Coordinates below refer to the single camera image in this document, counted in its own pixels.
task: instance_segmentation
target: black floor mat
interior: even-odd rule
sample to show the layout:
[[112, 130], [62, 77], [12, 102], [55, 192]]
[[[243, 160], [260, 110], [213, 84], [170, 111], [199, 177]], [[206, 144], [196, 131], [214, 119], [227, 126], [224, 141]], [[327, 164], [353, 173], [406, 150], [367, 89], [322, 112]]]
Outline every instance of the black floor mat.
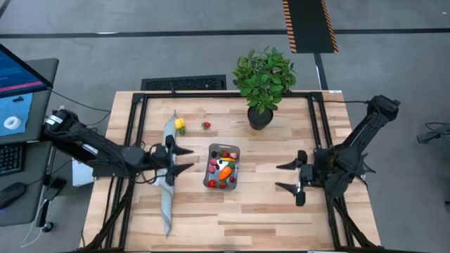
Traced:
[[215, 91], [226, 90], [225, 74], [197, 77], [142, 79], [142, 91]]
[[293, 53], [336, 53], [338, 46], [325, 0], [283, 0]]

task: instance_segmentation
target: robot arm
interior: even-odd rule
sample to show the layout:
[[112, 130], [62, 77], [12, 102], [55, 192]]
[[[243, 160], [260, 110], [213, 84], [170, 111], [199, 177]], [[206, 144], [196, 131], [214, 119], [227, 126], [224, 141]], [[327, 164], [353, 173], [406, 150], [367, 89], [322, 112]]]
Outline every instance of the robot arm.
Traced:
[[166, 182], [174, 185], [174, 179], [193, 164], [172, 164], [171, 156], [193, 152], [176, 145], [173, 136], [166, 137], [166, 146], [155, 145], [149, 153], [135, 146], [118, 145], [88, 129], [69, 110], [54, 110], [44, 124], [45, 139], [59, 143], [58, 148], [80, 159], [78, 154], [96, 150], [94, 156], [85, 155], [80, 160], [94, 168], [93, 176], [125, 176], [135, 178], [143, 171], [167, 168]]

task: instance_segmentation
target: wooden table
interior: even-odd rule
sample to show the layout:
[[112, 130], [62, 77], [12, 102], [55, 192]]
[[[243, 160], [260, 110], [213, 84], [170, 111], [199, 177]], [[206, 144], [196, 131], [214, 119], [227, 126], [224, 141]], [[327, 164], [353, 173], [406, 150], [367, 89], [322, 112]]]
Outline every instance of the wooden table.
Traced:
[[[123, 144], [133, 92], [117, 92], [106, 137]], [[343, 100], [341, 93], [323, 92], [325, 100]], [[137, 126], [140, 107], [136, 111]], [[268, 127], [252, 130], [248, 124], [244, 98], [151, 98], [146, 113], [143, 141], [145, 149], [162, 142], [162, 130], [174, 110], [186, 121], [186, 135], [177, 136], [178, 145], [194, 150], [177, 158], [177, 163], [195, 162], [176, 180], [173, 229], [164, 234], [160, 216], [160, 189], [136, 185], [126, 250], [307, 250], [332, 249], [322, 189], [306, 188], [307, 202], [296, 207], [292, 195], [274, 182], [296, 183], [297, 171], [276, 169], [294, 160], [298, 150], [306, 150], [313, 161], [314, 137], [307, 100], [285, 98]], [[316, 114], [321, 127], [320, 112]], [[351, 132], [345, 104], [326, 103], [334, 144]], [[211, 128], [203, 131], [201, 123]], [[231, 192], [204, 187], [208, 147], [211, 143], [240, 148], [238, 186]], [[153, 175], [147, 171], [147, 178]], [[103, 223], [110, 179], [99, 179], [84, 225], [86, 242]], [[355, 180], [345, 193], [350, 216], [369, 240], [379, 244], [370, 200], [364, 184]], [[342, 222], [341, 244], [345, 244]], [[115, 229], [118, 242], [119, 226]]]

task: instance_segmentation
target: white paper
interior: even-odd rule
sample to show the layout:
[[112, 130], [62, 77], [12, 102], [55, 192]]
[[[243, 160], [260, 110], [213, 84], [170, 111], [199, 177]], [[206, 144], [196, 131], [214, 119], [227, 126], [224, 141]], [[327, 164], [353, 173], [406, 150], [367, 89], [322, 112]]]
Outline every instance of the white paper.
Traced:
[[88, 183], [93, 183], [92, 176], [93, 169], [82, 162], [72, 158], [72, 184], [75, 187], [84, 186]]

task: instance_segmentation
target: concrete floor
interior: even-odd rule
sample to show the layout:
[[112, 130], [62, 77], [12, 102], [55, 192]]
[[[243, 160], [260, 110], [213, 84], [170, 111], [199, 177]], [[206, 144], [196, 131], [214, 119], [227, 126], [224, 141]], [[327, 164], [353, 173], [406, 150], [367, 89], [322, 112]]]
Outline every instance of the concrete floor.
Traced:
[[[447, 0], [327, 1], [335, 29], [450, 27]], [[0, 34], [149, 32], [171, 30], [283, 29], [281, 1], [274, 0], [12, 0]], [[252, 48], [289, 52], [285, 35], [104, 39], [2, 39], [25, 60], [60, 59], [55, 90], [97, 108], [110, 108], [114, 93], [138, 90], [142, 78], [226, 74]], [[369, 145], [369, 194], [382, 244], [391, 249], [448, 252], [449, 149], [441, 141], [418, 145], [423, 124], [450, 121], [450, 34], [337, 35], [340, 52], [322, 55], [329, 89], [348, 100], [384, 94], [401, 101], [398, 118]], [[287, 56], [296, 64], [297, 89], [318, 89], [314, 58]], [[49, 110], [66, 105], [84, 122], [102, 114], [57, 96]], [[365, 114], [349, 105], [355, 126]], [[107, 122], [98, 126], [104, 133]], [[0, 228], [1, 252], [62, 252], [78, 247], [91, 187], [58, 197], [49, 219], [58, 224], [38, 242], [19, 248], [29, 224]]]

